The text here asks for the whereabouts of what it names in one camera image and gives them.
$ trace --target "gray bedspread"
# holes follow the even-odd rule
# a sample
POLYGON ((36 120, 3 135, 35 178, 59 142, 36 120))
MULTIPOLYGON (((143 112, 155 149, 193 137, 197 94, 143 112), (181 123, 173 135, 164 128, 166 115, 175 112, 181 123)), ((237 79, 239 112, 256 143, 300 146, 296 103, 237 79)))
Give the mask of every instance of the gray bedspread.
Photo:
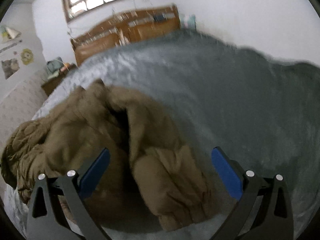
POLYGON ((195 158, 215 183, 220 214, 181 230, 106 228, 114 239, 209 239, 234 202, 214 168, 219 145, 230 159, 260 176, 282 174, 294 212, 295 237, 320 206, 320 69, 308 63, 266 59, 190 31, 114 48, 73 71, 34 118, 48 114, 76 86, 96 78, 136 88, 166 106, 195 158))

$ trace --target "picture on wall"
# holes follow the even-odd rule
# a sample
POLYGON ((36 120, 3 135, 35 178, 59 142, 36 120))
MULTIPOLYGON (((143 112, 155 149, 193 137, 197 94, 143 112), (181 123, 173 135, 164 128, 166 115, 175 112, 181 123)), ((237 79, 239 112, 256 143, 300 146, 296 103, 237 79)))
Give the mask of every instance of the picture on wall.
POLYGON ((21 53, 21 60, 24 65, 33 63, 33 53, 31 49, 24 49, 21 53))
POLYGON ((8 79, 20 69, 19 62, 16 58, 1 61, 1 65, 5 79, 8 79))
POLYGON ((2 35, 2 43, 6 43, 10 40, 13 40, 21 36, 21 32, 18 32, 13 28, 3 25, 0 26, 0 32, 2 35))

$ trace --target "silver bolt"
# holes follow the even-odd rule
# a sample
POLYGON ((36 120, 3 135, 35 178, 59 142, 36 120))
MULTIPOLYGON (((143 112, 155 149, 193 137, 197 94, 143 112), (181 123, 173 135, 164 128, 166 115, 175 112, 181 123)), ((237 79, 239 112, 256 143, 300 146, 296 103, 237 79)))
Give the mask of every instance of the silver bolt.
POLYGON ((45 179, 45 174, 43 174, 43 173, 39 174, 38 179, 39 180, 45 179))
POLYGON ((281 180, 283 180, 283 177, 282 177, 282 175, 278 174, 278 175, 276 175, 276 179, 281 181, 281 180))
POLYGON ((68 171, 67 176, 68 177, 73 177, 75 174, 76 174, 76 171, 71 170, 71 171, 68 171))
POLYGON ((246 171, 245 173, 248 177, 253 177, 254 176, 254 172, 253 171, 246 171))

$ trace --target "pillow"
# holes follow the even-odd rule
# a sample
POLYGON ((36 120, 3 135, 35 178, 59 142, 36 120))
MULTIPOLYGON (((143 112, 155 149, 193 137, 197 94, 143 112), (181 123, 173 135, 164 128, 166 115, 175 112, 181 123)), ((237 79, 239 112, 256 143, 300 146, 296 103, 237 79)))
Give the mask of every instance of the pillow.
POLYGON ((78 66, 80 66, 87 58, 99 52, 111 49, 116 45, 119 45, 119 37, 116 33, 111 33, 108 36, 102 37, 96 41, 78 46, 75 49, 75 56, 78 66))
POLYGON ((180 15, 181 27, 184 29, 196 30, 196 16, 193 14, 191 16, 180 15))

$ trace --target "bedside table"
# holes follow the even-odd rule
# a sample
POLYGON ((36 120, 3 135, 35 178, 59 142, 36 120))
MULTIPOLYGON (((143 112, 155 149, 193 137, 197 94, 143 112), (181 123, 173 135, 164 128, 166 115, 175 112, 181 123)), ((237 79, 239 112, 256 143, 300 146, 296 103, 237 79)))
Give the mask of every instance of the bedside table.
MULTIPOLYGON (((77 67, 75 64, 71 64, 69 66, 69 70, 77 67)), ((66 75, 69 73, 68 70, 65 70, 64 72, 60 72, 59 76, 50 79, 46 83, 44 83, 41 88, 46 93, 47 96, 51 95, 51 93, 57 88, 58 85, 62 82, 62 80, 66 77, 66 75)))

